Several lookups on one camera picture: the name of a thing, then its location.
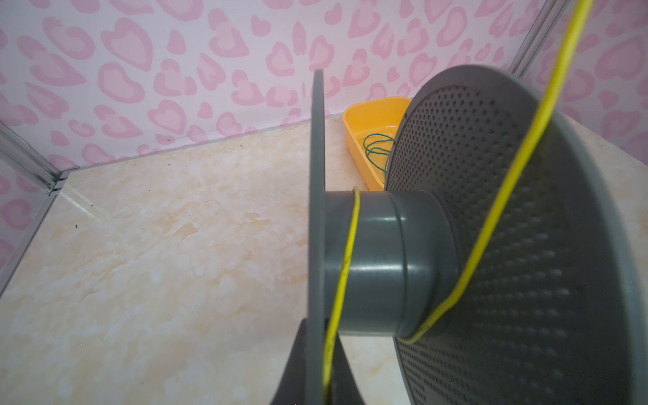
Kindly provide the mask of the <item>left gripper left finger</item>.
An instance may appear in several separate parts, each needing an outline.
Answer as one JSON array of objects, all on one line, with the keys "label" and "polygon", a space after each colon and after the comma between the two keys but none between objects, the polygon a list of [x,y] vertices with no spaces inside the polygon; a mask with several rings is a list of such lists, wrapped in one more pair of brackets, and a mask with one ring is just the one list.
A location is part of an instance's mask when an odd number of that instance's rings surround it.
[{"label": "left gripper left finger", "polygon": [[307,319],[304,318],[295,335],[290,355],[271,405],[306,404],[307,332]]}]

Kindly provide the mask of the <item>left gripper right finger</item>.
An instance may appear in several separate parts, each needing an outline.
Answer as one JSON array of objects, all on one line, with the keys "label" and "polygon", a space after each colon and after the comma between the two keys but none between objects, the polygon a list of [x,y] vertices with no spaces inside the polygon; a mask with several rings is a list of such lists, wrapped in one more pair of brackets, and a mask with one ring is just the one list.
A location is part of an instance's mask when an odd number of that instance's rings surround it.
[{"label": "left gripper right finger", "polygon": [[336,337],[328,403],[332,405],[364,405],[359,388],[344,351],[340,337]]}]

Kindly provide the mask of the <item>dark grey cable spool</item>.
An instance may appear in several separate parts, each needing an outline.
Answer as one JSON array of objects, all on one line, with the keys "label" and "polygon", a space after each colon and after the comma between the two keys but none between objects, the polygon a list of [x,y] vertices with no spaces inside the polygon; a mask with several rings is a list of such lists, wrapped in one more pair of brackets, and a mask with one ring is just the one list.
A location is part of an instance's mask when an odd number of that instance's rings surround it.
[{"label": "dark grey cable spool", "polygon": [[644,404],[646,316],[609,191],[576,131],[499,69],[411,100],[378,192],[329,192],[312,86],[306,404],[336,337],[392,339],[413,404]]}]

